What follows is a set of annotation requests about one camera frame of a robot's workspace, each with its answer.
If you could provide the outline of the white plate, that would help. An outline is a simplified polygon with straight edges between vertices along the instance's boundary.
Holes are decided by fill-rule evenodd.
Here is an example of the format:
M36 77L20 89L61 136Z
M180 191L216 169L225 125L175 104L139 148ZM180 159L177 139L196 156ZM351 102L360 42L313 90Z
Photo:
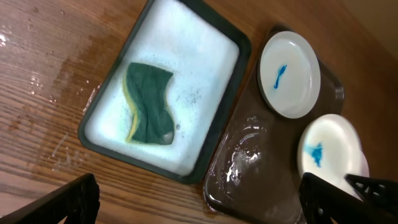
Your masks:
M320 94L321 75L312 46L292 31L274 34L259 58L257 81L266 103L285 118L308 114Z
M300 175L313 173L355 198L359 195L345 180L346 174L369 177L367 159L353 125L337 114L326 114L311 122L297 150Z

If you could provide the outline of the green yellow sponge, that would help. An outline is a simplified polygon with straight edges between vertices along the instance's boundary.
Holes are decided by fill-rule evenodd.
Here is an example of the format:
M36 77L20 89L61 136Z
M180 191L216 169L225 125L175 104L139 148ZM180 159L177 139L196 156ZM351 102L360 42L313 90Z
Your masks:
M132 111L127 142L169 145L175 123L166 100L173 73L144 63L132 62L123 77L123 92Z

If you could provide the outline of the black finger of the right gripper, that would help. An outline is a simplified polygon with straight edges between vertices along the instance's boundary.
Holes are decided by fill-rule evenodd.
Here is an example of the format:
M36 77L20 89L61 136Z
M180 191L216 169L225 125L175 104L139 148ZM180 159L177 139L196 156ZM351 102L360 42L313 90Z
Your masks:
M397 211L397 182L346 174L345 180L367 204L387 212Z

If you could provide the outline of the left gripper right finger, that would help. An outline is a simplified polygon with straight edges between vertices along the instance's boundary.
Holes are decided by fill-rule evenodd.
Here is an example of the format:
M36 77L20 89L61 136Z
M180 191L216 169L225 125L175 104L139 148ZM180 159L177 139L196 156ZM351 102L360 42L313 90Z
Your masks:
M309 172L302 176L298 196L308 224L397 224L397 211L373 207Z

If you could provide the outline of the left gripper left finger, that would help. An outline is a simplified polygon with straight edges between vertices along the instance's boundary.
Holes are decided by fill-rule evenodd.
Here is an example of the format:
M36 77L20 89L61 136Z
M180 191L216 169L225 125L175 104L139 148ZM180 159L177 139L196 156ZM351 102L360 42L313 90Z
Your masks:
M1 223L95 224L100 209L100 188L87 173L42 198L4 216Z

